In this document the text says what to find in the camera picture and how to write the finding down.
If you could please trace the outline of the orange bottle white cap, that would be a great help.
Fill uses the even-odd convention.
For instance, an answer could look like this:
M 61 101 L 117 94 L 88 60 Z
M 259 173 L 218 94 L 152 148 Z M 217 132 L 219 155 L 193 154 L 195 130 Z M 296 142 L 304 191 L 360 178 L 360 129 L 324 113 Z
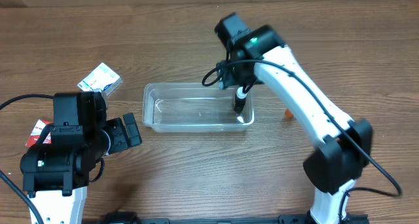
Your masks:
M 284 115 L 285 115 L 287 118 L 290 118 L 290 119 L 294 117 L 294 115 L 292 114 L 292 112 L 291 112 L 289 109 L 286 109 L 286 110 L 285 110 Z

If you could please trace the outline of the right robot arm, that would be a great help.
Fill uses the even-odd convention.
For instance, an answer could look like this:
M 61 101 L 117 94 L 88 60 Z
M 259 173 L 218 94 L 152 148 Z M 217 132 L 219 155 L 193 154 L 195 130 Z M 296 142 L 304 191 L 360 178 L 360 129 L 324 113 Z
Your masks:
M 369 161 L 373 129 L 368 121 L 355 122 L 309 78 L 292 50 L 272 27 L 249 29 L 232 13 L 214 32 L 227 50 L 217 63 L 221 89 L 238 86 L 234 109 L 246 106 L 249 89 L 266 84 L 294 114 L 307 133 L 314 152 L 303 168 L 315 187 L 314 203 L 306 215 L 282 215 L 280 223 L 368 223 L 366 215 L 346 212 L 348 195 Z

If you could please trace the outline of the white medicine box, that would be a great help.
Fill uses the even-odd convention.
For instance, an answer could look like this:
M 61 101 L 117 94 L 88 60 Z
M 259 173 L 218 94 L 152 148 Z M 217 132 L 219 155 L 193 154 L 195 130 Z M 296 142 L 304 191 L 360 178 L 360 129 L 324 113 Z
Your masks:
M 100 89 L 106 96 L 110 96 L 121 84 L 120 76 L 102 62 L 77 86 L 85 92 Z

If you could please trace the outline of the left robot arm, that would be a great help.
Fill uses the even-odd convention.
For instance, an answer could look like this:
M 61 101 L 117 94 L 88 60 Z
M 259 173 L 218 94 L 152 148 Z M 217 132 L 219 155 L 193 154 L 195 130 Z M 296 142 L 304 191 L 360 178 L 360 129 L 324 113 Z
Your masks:
M 81 223 L 90 172 L 104 157 L 141 144 L 132 113 L 108 119 L 101 92 L 57 93 L 54 120 L 22 156 L 32 223 Z

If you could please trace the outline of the black bottle white cap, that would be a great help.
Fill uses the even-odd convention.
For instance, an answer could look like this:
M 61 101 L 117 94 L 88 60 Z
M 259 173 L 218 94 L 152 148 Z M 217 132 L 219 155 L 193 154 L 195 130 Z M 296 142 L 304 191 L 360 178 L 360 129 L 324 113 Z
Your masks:
M 246 105 L 247 93 L 244 92 L 244 87 L 241 86 L 237 89 L 234 96 L 233 110 L 236 113 L 241 113 Z

